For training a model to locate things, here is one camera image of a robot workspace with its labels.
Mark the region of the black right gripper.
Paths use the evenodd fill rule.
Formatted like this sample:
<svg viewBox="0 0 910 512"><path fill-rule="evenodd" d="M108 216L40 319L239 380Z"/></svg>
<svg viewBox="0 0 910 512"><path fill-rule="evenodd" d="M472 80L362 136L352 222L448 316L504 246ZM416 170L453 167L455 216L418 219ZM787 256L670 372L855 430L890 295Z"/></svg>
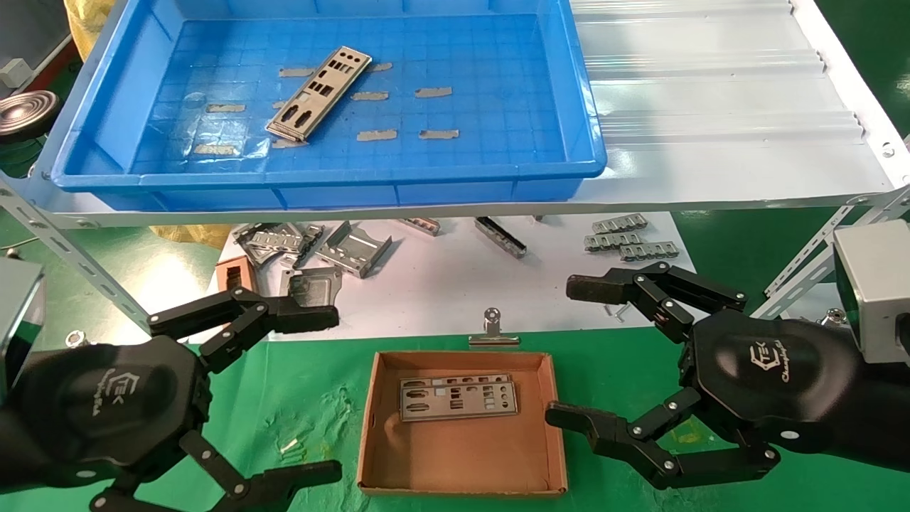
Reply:
<svg viewBox="0 0 910 512"><path fill-rule="evenodd" d="M685 388L633 422L559 401L545 411L548 425L584 434L592 453L627 463L654 489L763 479L780 462L770 444L908 470L908 366L865 362L851 331L748 317L743 292L665 262L573 274L566 295L630 304L673 343L687 342ZM685 304L712 315L695 323ZM677 456L660 447L694 414L737 447Z"/></svg>

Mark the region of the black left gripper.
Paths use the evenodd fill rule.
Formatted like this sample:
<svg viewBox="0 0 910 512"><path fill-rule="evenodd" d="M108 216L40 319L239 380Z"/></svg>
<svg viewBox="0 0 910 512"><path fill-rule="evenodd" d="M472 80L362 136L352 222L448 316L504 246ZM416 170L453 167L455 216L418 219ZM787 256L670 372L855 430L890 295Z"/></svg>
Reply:
<svg viewBox="0 0 910 512"><path fill-rule="evenodd" d="M267 334L339 325L338 309L302 306L234 287L151 314L152 335L184 339L215 327L198 357L165 336L136 346L83 346L30 354L2 405L1 486L81 487L115 479L91 511L173 511L139 500L186 456L223 489L211 511L286 511L306 487L341 480L337 460L269 469L244 479L199 432L221 373Z"/></svg>

